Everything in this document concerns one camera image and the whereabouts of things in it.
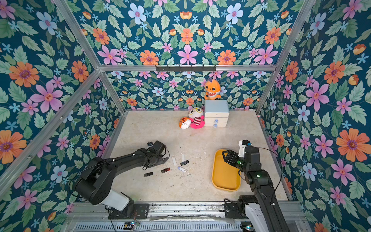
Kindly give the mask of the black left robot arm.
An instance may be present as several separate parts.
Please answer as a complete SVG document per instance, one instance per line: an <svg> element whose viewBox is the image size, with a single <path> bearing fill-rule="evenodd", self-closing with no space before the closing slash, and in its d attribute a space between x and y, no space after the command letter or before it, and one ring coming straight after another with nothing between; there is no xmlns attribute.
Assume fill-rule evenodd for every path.
<svg viewBox="0 0 371 232"><path fill-rule="evenodd" d="M140 148L117 158L96 157L77 180L74 190L92 205L104 205L126 216L134 213L134 201L127 195L112 188L116 176L137 167L145 170L169 159L167 147L160 141L148 143L148 148Z"/></svg>

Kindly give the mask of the dark red usb flash drive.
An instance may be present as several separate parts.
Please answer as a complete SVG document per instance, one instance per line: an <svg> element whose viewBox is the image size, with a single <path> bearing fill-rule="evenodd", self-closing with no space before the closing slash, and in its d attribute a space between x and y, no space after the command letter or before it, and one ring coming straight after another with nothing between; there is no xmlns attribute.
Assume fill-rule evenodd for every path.
<svg viewBox="0 0 371 232"><path fill-rule="evenodd" d="M170 170L171 170L171 168L165 168L165 169L161 170L161 173L164 174L164 173L167 173Z"/></svg>

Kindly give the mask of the yellow plastic storage tray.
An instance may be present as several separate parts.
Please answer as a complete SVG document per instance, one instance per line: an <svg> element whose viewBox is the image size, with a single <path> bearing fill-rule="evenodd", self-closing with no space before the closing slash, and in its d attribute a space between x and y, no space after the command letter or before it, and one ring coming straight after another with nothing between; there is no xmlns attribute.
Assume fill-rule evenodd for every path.
<svg viewBox="0 0 371 232"><path fill-rule="evenodd" d="M241 178L238 169L224 162L223 151L226 150L220 149L215 153L212 183L217 189L237 191L241 186Z"/></svg>

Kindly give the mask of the black silver usb flash drive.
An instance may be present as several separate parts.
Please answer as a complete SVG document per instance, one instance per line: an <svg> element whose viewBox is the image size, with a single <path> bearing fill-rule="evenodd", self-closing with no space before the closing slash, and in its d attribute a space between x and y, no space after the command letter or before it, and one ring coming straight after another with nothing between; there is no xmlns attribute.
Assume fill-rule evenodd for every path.
<svg viewBox="0 0 371 232"><path fill-rule="evenodd" d="M189 160L186 160L186 161L181 162L180 164L181 164L181 166L185 166L185 165L187 165L188 163L189 163Z"/></svg>

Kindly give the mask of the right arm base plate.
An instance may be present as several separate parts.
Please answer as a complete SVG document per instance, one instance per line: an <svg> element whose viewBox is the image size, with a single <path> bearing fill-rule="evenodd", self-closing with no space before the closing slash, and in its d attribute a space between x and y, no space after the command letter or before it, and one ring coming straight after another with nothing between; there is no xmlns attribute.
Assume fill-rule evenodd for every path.
<svg viewBox="0 0 371 232"><path fill-rule="evenodd" d="M242 219L246 218L245 213L239 208L237 202L224 199L225 218Z"/></svg>

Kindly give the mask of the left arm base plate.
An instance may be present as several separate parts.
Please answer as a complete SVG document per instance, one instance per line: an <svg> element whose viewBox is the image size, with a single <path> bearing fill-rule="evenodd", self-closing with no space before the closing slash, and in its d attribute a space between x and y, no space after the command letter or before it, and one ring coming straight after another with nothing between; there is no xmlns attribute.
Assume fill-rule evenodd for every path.
<svg viewBox="0 0 371 232"><path fill-rule="evenodd" d="M108 210L108 218L111 220L146 219L149 213L149 206L149 204L133 203L128 204L122 211L111 208Z"/></svg>

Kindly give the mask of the white blue usb flash drive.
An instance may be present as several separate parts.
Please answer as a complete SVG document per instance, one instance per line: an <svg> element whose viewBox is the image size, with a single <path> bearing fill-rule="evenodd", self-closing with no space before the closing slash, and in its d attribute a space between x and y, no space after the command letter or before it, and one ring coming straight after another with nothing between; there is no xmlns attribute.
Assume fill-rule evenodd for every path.
<svg viewBox="0 0 371 232"><path fill-rule="evenodd" d="M187 172L187 170L185 168L181 167L181 166L178 166L178 170L183 172L183 173Z"/></svg>

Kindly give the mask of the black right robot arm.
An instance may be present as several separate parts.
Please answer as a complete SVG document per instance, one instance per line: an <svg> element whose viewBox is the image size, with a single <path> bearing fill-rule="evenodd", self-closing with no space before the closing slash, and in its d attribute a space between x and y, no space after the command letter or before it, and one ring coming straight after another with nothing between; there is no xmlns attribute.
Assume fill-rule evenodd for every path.
<svg viewBox="0 0 371 232"><path fill-rule="evenodd" d="M246 216L256 232L289 232L289 226L278 204L273 181L262 169L260 149L242 146L240 153L222 152L225 163L243 173L252 195L242 195L237 201L239 213Z"/></svg>

